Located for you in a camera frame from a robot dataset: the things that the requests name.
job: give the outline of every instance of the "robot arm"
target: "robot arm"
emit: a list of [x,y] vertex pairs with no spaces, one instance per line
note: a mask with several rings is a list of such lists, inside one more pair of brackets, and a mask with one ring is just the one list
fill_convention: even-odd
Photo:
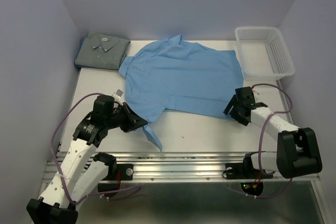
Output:
[[[90,193],[107,176],[109,167],[116,163],[113,156],[99,153],[79,179],[84,166],[107,136],[108,130],[119,127],[124,132],[130,132],[147,124],[126,103],[115,98],[109,95],[97,97],[93,111],[80,122],[73,134],[70,148],[61,165],[62,175],[57,172],[39,199],[31,199],[28,203],[27,211],[35,224],[76,223],[79,200]],[[78,204],[69,202],[61,178],[72,200]]]
[[[224,113],[230,114],[233,119],[245,126],[253,123],[261,128],[273,115],[267,105],[255,102],[251,87],[236,89],[236,94]],[[265,131],[277,141],[277,152],[261,153],[263,170],[280,172],[284,178],[319,173],[322,170],[319,148],[312,129],[301,129],[273,115]],[[230,164],[233,170],[227,174],[227,178],[255,178],[260,172],[258,155],[258,153],[248,153],[242,164]],[[264,178],[272,178],[272,175],[266,175]]]

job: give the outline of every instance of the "folded gray shirt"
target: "folded gray shirt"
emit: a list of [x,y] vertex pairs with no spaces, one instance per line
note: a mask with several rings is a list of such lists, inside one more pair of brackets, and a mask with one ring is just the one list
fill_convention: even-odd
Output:
[[118,70],[127,53],[130,41],[118,37],[89,32],[75,60],[76,67]]

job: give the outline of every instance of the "white tabletop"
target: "white tabletop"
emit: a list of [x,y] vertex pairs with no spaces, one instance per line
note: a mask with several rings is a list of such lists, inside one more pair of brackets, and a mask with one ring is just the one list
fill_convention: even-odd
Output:
[[[128,55],[134,56],[150,42],[152,41],[131,41]],[[236,41],[202,40],[192,42],[198,42],[216,50],[235,50],[239,60]],[[255,83],[259,82],[244,81],[244,86]],[[115,70],[82,68],[72,105],[86,94],[94,92],[113,94],[117,89],[124,90],[124,85],[124,78]],[[256,97],[258,102],[264,102],[273,111],[284,110],[277,89],[256,87],[255,90],[260,94]],[[68,150],[76,126],[92,110],[95,98],[85,99],[70,114],[62,136],[60,151]],[[253,152],[258,149],[260,136],[260,128],[252,124],[245,127],[229,120],[172,111],[164,112],[152,124],[152,129],[163,144],[163,152]],[[266,151],[276,150],[276,141],[267,134],[265,134],[263,149]],[[159,152],[158,148],[146,139],[141,129],[130,133],[123,133],[120,129],[111,130],[97,151],[112,153]]]

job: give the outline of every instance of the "light blue shirt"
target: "light blue shirt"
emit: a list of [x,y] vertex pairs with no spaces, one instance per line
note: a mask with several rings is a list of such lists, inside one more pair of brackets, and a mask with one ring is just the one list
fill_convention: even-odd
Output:
[[223,111],[235,89],[243,85],[234,50],[217,51],[182,36],[146,45],[134,57],[125,58],[119,73],[126,79],[126,103],[149,122],[143,131],[161,151],[150,123],[163,110],[229,118]]

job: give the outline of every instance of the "purple wall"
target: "purple wall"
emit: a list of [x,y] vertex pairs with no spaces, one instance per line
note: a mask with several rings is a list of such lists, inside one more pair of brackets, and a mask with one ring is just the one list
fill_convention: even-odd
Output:
[[76,82],[78,39],[61,0],[0,0],[0,223],[30,223],[25,208]]
[[234,39],[238,26],[276,26],[294,0],[63,0],[83,35],[88,30],[160,39]]
[[296,66],[282,81],[299,126],[317,134],[324,192],[336,220],[336,1],[296,0],[280,29]]

